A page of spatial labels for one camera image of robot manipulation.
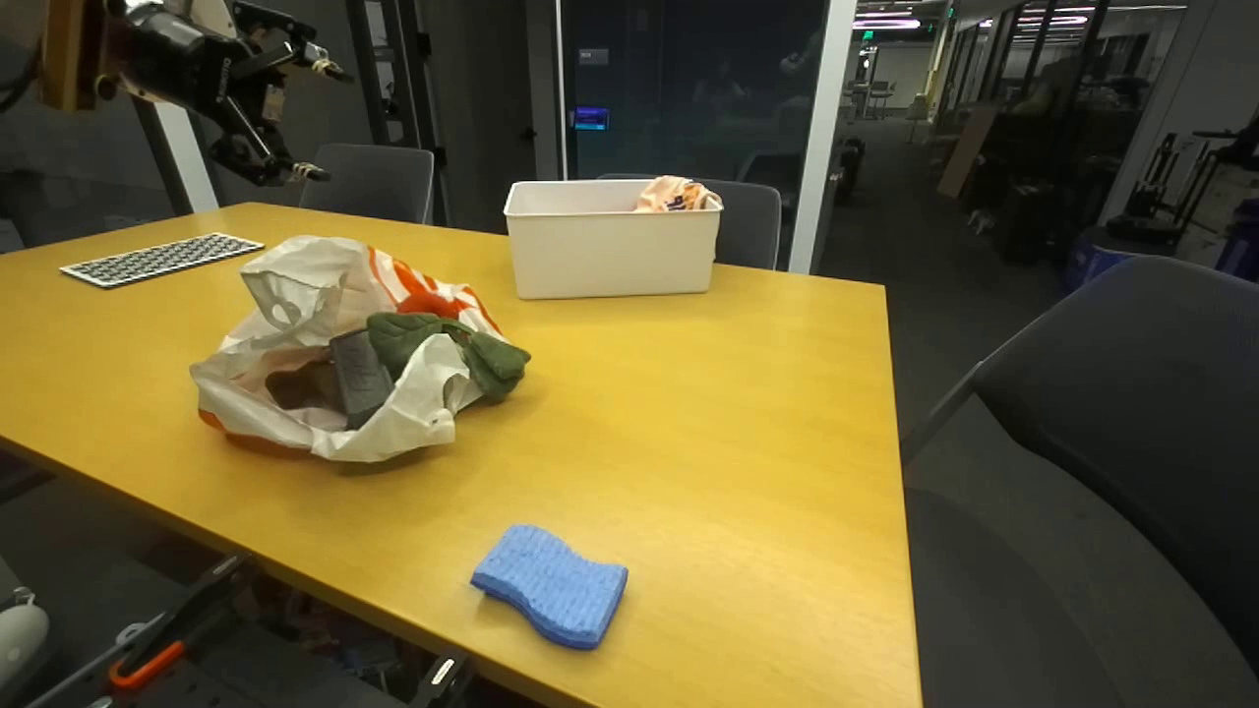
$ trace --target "wall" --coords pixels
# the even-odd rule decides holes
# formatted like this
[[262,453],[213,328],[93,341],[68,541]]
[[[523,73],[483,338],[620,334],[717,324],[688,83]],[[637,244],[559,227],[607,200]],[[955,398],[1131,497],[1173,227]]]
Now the wall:
[[[39,27],[0,32],[0,81],[19,75],[35,37]],[[0,225],[15,227],[22,244],[157,216],[167,216],[167,200],[124,98],[57,116],[44,108],[35,83],[13,111],[0,111]]]
[[1155,75],[1176,44],[1182,11],[1106,15],[1106,37],[1148,37],[1135,75]]
[[1131,136],[1100,220],[1117,216],[1164,136],[1240,129],[1259,111],[1259,3],[1193,0],[1155,75],[1148,111]]

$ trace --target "white plastic bag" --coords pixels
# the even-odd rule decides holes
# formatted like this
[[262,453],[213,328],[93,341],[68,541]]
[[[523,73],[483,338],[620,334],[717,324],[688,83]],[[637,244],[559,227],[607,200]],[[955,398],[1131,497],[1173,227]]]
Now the white plastic bag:
[[447,446],[456,414],[479,398],[461,341],[447,334],[424,338],[386,404],[357,431],[318,404],[281,408],[266,390],[270,374],[326,358],[331,338],[363,330],[381,310],[440,315],[502,338],[469,289],[437,282],[357,240],[295,237],[250,261],[239,275],[259,310],[213,358],[194,365],[197,408],[226,438],[306,448],[323,459],[372,466]]

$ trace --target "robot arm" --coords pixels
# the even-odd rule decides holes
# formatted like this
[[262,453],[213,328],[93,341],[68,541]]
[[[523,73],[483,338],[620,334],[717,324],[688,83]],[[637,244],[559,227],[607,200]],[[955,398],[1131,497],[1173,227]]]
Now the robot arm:
[[280,136],[285,73],[346,81],[314,27],[245,0],[52,0],[44,32],[44,98],[89,111],[124,87],[175,103],[224,136],[213,158],[254,187],[323,178]]

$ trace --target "yellow table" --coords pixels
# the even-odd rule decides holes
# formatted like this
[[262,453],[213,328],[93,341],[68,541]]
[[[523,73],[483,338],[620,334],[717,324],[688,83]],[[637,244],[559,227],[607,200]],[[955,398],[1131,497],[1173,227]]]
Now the yellow table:
[[[357,237],[472,282],[536,353],[461,442],[372,473],[246,453],[188,365],[245,261],[93,292],[70,261],[239,234]],[[919,703],[886,292],[717,268],[709,296],[523,305],[500,237],[239,204],[0,256],[0,438],[175,533],[548,703]],[[512,526],[624,562],[600,650],[469,585]]]

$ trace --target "keyboard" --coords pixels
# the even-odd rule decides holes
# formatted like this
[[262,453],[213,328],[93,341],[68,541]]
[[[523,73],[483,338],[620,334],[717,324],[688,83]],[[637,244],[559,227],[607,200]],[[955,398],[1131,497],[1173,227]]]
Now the keyboard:
[[68,263],[61,275],[111,292],[111,289],[157,281],[167,271],[188,271],[188,268],[205,268],[217,261],[237,261],[246,252],[262,252],[262,244],[245,240],[245,237],[226,237],[226,234],[209,234],[209,237],[194,237],[194,240],[174,240],[174,244],[152,244],[152,247],[138,247],[138,252],[115,252],[102,261]]

